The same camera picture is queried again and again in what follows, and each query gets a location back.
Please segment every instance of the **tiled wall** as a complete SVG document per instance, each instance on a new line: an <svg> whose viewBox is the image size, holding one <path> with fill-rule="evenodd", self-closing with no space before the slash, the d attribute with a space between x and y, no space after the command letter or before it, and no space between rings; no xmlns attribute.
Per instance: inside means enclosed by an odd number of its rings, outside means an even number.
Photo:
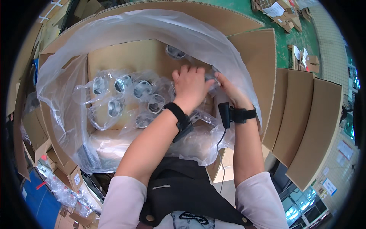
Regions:
<svg viewBox="0 0 366 229"><path fill-rule="evenodd" d="M311 7L310 11L313 15L320 47L321 78L341 84L343 94L348 94L347 56L342 35L323 6ZM330 154L316 177L316 183L313 185L313 188L319 191L324 180L328 178L337 188L333 196L327 195L323 200L332 214L336 214L348 194L352 175L354 174L352 165L356 164L359 155L359 151L354 146L352 139L342 132L343 130L340 128L337 130L337 136ZM337 145L340 141L344 141L354 151L350 161L346 159L343 166L337 162L337 157L340 153ZM329 168L329 172L325 176L323 171L326 167Z"/></svg>

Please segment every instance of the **pink sleeve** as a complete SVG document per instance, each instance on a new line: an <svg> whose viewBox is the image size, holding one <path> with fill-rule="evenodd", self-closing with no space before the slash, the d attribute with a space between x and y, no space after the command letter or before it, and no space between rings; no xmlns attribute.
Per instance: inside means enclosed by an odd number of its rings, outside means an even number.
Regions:
<svg viewBox="0 0 366 229"><path fill-rule="evenodd" d="M269 172L241 182L236 188L235 204L257 229L288 229L285 211Z"/></svg>
<svg viewBox="0 0 366 229"><path fill-rule="evenodd" d="M147 188L132 177L115 176L111 179L105 197L99 229L135 229L143 203L146 201Z"/></svg>

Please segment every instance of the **black apron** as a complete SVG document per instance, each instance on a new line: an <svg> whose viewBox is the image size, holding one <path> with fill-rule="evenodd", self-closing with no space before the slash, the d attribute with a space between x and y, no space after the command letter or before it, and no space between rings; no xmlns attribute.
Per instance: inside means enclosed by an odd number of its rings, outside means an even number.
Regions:
<svg viewBox="0 0 366 229"><path fill-rule="evenodd" d="M156 227L174 211L254 228L252 222L210 184L204 166L192 160L165 157L150 177L137 228Z"/></svg>

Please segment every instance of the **left hand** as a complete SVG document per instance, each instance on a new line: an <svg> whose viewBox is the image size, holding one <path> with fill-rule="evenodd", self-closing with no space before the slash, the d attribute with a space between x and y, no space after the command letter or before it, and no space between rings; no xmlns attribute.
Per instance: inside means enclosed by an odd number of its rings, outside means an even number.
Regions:
<svg viewBox="0 0 366 229"><path fill-rule="evenodd" d="M180 72L173 71L172 77L176 93L174 103L188 116L202 103L209 88L215 83L215 80L205 82L203 67L183 65Z"/></svg>

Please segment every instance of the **hand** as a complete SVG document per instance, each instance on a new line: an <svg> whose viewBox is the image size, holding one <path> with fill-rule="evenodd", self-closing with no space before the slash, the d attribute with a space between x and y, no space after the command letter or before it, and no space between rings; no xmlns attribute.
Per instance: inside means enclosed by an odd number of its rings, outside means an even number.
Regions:
<svg viewBox="0 0 366 229"><path fill-rule="evenodd" d="M215 77L221 83L221 89L230 98L235 108L245 108L247 110L254 109L251 101L223 74L221 74L220 72L215 72Z"/></svg>
<svg viewBox="0 0 366 229"><path fill-rule="evenodd" d="M172 77L176 93L174 103L188 116L201 104L209 88L215 83L215 80L205 82L204 68L188 65L183 65L180 72L174 70Z"/></svg>

